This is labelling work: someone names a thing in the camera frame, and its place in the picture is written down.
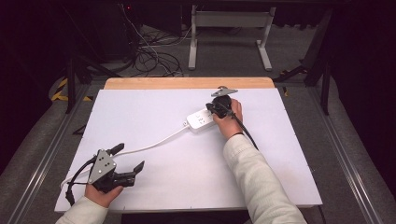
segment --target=electrical socket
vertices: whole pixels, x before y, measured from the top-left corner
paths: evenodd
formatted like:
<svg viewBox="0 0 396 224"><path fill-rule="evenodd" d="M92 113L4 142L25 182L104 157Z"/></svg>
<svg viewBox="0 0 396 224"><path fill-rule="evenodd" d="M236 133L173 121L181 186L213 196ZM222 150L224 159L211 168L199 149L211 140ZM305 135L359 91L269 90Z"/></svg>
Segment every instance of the electrical socket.
<svg viewBox="0 0 396 224"><path fill-rule="evenodd" d="M190 130L193 133L198 133L215 124L212 117L212 112L207 109L202 109L187 116L187 122L190 124Z"/></svg>

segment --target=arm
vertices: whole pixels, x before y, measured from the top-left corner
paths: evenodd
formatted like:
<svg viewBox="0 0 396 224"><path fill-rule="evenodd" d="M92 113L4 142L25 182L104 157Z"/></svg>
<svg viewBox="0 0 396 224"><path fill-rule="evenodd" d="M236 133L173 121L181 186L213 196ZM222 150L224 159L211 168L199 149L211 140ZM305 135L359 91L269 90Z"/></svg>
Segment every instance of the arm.
<svg viewBox="0 0 396 224"><path fill-rule="evenodd" d="M231 107L242 121L242 106L232 99ZM223 155L244 194L253 223L305 223L300 210L289 200L264 156L242 134L242 128L231 117L214 121L227 143Z"/></svg>
<svg viewBox="0 0 396 224"><path fill-rule="evenodd" d="M106 218L110 203L122 192L119 186L109 193L98 191L94 186L87 185L85 196L80 198L64 215L58 219L57 224L86 224L103 223Z"/></svg>

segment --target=white power cord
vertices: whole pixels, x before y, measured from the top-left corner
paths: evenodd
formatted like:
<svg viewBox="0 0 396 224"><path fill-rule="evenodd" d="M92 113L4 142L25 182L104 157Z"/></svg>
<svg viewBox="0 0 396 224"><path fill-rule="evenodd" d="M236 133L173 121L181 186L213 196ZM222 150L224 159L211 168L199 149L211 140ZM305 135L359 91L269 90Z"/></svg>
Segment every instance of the white power cord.
<svg viewBox="0 0 396 224"><path fill-rule="evenodd" d="M183 125L184 125L184 127L183 127L182 129L180 129L179 131L177 131L177 132L175 132L175 133L169 135L168 137L164 138L163 140L157 142L156 144L153 144L153 145L148 146L148 147L142 147L142 148L139 148L139 149L137 149L137 150L121 152L121 153L118 153L118 154L116 154L115 156L113 156L113 158L116 158L116 157L118 157L118 156L120 156L120 155L132 154L132 153L136 153L136 152L140 152L140 151L145 151L145 150L148 150L148 149L150 149L150 148L156 147L156 146L158 146L159 144L163 143L164 141L168 140L169 138L175 136L176 134L181 133L183 130L190 128L190 124L189 124L187 121L184 122ZM90 170L91 170L91 168L87 168L87 169L81 171L80 174L82 175L82 174L84 174L84 173L87 173L87 172L90 171ZM73 178L73 176L69 176L69 177L67 177L64 181L62 181L62 183L61 183L61 189L64 187L64 184L67 183L68 181L70 181L72 178Z"/></svg>

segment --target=power strip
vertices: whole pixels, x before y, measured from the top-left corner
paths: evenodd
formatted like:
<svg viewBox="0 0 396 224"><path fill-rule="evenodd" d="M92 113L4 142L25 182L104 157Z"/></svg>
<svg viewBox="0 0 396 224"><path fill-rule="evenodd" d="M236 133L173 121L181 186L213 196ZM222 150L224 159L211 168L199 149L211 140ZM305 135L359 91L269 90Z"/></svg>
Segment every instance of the power strip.
<svg viewBox="0 0 396 224"><path fill-rule="evenodd" d="M212 113L207 109L202 109L191 115L187 116L187 123L190 125L190 130L193 133L198 133L201 130L215 124L213 121Z"/></svg>

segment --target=gray carpet floor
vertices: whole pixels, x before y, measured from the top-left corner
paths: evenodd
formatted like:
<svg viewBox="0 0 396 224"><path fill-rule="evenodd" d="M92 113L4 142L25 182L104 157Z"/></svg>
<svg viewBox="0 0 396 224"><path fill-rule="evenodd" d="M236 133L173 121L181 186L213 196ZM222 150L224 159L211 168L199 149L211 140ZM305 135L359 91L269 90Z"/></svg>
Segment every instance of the gray carpet floor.
<svg viewBox="0 0 396 224"><path fill-rule="evenodd" d="M155 49L177 57L185 77L274 78L278 77L281 71L290 70L299 65L298 60L304 57L314 32L314 28L301 31L295 27L273 26L266 47L273 66L272 72L264 70L256 48L255 41L260 39L262 34L260 29L244 28L232 34L219 30L203 30L198 35L197 64L193 71L188 70L190 51L188 38L177 45ZM148 76L158 76L163 72L163 68L158 67ZM136 74L136 71L130 68L121 74L128 77ZM320 83L315 88L307 88L303 83L304 76L292 77L283 83L277 83L276 86L279 88L293 128L318 185L326 223L396 223L394 198L350 123L338 99L336 84L333 81L331 83L330 116L326 119L332 123L346 154L356 167L367 190L370 203L381 222L370 221L370 218L364 215L362 206L357 200L357 195L334 149L322 111L318 109ZM87 91L83 93L94 98L104 87L105 81L106 77L93 77L91 85L87 87L78 84L78 90L85 88ZM53 89L56 89L58 84L59 81L54 83ZM287 88L287 96L282 87ZM7 223L11 217L14 218L12 220L17 220L17 223L54 223L61 216L53 212L56 200L61 193L59 185L68 172L81 139L81 135L74 135L73 131L87 123L93 104L94 101L80 102L71 117L64 113L67 102L54 101L51 108L26 136L7 169L0 176L1 223ZM69 118L69 121L62 138L58 139L57 153L53 161L48 164L48 171L38 183L39 189L28 190L27 193L31 194L31 201L20 203L20 198L29 186L30 180L36 175L36 168L48 153L50 146L54 144L54 137L58 136L59 128L64 124L65 118ZM324 223L318 207L301 210L308 223ZM105 223L120 223L120 220L120 214L108 214Z"/></svg>

